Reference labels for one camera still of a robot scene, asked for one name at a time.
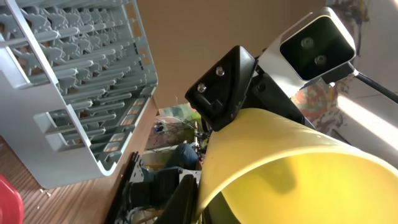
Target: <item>dish rack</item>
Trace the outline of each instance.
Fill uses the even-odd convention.
[[[137,3],[5,0],[0,29],[0,135],[46,189],[111,175],[157,86]]]

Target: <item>blue jeans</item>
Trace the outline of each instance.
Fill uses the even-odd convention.
[[[198,155],[192,147],[188,144],[180,144],[175,148],[172,156],[168,159],[163,169],[195,170],[197,162]],[[144,182],[153,181],[154,176],[157,173],[157,171],[149,172],[144,168],[142,169],[142,172],[144,173]]]

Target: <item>screw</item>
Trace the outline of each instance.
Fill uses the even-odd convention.
[[[199,93],[204,93],[206,91],[206,86],[204,83],[199,83],[198,85],[198,92]]]
[[[218,76],[223,76],[225,74],[223,67],[219,66],[216,68],[216,74]]]

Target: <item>yellow cup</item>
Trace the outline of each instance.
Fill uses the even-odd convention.
[[[222,193],[241,223],[398,223],[398,171],[260,109],[210,138],[195,218]]]

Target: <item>table surface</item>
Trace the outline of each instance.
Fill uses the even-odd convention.
[[[0,175],[20,193],[24,223],[103,223],[118,189],[120,173],[131,152],[143,152],[156,112],[151,99],[113,175],[50,190],[41,188],[0,137]]]

